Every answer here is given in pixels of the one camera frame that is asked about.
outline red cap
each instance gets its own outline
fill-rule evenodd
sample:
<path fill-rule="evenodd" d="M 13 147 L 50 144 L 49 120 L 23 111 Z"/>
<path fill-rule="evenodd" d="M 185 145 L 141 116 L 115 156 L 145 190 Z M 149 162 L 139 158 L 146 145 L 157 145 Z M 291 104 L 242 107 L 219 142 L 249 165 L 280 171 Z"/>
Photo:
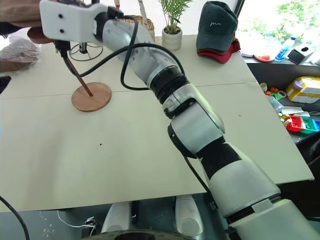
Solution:
<path fill-rule="evenodd" d="M 236 40 L 234 40 L 234 41 L 231 43 L 228 51 L 227 51 L 226 54 L 224 54 L 224 55 L 219 55 L 219 54 L 217 54 L 217 53 L 215 53 L 215 52 L 213 52 L 213 51 L 208 51 L 208 50 L 203 50 L 203 51 L 198 50 L 197 54 L 198 54 L 199 56 L 212 57 L 212 58 L 216 59 L 218 62 L 220 62 L 220 63 L 222 63 L 222 64 L 225 64 L 225 63 L 228 62 L 228 60 L 231 58 L 231 55 L 232 55 L 233 53 L 239 51 L 239 50 L 240 50 L 240 43 L 239 43 L 239 41 L 236 39 Z"/>

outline wooden base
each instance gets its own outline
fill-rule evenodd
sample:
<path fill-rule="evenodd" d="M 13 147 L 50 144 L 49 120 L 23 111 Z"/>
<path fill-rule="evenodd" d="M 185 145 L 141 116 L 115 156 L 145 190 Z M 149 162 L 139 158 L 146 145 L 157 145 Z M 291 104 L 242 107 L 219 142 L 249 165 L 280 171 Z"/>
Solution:
<path fill-rule="evenodd" d="M 72 94 L 73 106 L 82 112 L 94 112 L 106 106 L 112 96 L 111 89 L 101 82 L 90 82 L 87 84 L 93 96 L 89 96 L 83 86 Z"/>

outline plastic bottle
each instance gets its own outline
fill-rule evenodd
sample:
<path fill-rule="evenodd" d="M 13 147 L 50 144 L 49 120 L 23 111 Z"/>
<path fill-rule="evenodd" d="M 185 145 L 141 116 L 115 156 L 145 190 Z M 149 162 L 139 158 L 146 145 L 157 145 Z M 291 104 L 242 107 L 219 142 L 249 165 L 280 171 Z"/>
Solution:
<path fill-rule="evenodd" d="M 276 60 L 277 62 L 282 62 L 283 60 L 285 60 L 285 56 L 295 44 L 295 40 L 296 38 L 294 36 L 291 36 L 289 39 L 285 40 L 274 60 Z"/>

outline window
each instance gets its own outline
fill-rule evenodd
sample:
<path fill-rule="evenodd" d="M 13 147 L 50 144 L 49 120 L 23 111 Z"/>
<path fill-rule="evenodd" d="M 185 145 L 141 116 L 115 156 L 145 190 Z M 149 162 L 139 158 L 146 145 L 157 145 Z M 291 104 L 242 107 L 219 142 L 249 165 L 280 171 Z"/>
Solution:
<path fill-rule="evenodd" d="M 290 36 L 320 51 L 320 0 L 245 0 L 238 20 L 245 52 L 277 54 Z"/>

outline white robotic arm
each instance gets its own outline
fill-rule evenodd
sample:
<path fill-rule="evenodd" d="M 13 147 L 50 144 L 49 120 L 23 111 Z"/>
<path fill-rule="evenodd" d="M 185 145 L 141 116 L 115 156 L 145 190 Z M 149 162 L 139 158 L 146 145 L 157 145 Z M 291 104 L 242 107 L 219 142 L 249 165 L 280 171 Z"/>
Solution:
<path fill-rule="evenodd" d="M 75 0 L 40 2 L 47 37 L 102 43 L 117 51 L 129 45 L 134 29 L 108 11 L 114 9 L 101 4 L 84 6 Z M 138 28 L 135 43 L 153 43 L 145 27 Z M 201 160 L 219 210 L 241 239 L 320 240 L 296 206 L 281 199 L 271 179 L 226 143 L 221 118 L 170 54 L 154 47 L 137 47 L 128 63 L 171 119 L 167 130 L 174 145 L 184 156 Z"/>

